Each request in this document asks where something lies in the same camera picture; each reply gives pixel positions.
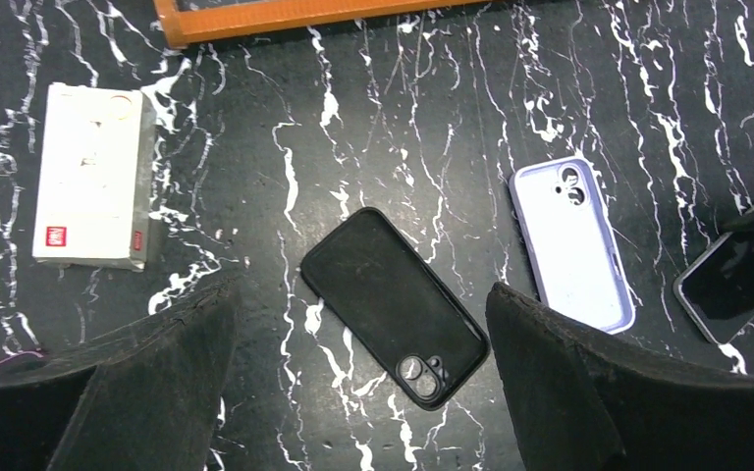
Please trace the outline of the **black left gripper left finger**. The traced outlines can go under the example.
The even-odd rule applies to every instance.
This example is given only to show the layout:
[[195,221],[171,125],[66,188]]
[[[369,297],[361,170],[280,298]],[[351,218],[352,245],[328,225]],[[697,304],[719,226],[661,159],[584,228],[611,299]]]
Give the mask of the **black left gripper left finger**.
[[238,283],[0,373],[0,470],[200,470],[238,340]]

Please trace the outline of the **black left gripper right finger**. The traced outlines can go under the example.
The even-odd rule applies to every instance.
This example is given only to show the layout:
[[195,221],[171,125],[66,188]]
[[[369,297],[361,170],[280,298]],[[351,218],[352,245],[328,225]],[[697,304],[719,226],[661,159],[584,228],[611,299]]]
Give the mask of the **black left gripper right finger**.
[[754,376],[678,360],[496,283],[485,316],[529,470],[754,470]]

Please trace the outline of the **black screen smartphone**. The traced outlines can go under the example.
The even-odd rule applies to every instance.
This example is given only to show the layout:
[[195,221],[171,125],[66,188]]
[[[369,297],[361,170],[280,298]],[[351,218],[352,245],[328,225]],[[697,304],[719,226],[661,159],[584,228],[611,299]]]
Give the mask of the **black screen smartphone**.
[[754,320],[754,233],[723,233],[673,283],[703,337],[732,341]]

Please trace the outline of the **lavender phone case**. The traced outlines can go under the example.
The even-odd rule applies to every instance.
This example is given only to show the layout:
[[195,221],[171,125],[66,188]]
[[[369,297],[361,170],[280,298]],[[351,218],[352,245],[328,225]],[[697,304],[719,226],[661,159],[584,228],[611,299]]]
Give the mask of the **lavender phone case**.
[[541,301],[610,335],[633,326],[635,307],[591,164],[572,156],[530,165],[509,187]]

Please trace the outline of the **black phone case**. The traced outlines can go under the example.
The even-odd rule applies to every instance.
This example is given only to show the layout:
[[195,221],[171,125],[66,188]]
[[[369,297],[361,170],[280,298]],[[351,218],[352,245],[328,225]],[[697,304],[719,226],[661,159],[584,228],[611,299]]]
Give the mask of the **black phone case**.
[[420,408],[442,407],[490,343],[386,215],[363,207],[309,250],[301,276]]

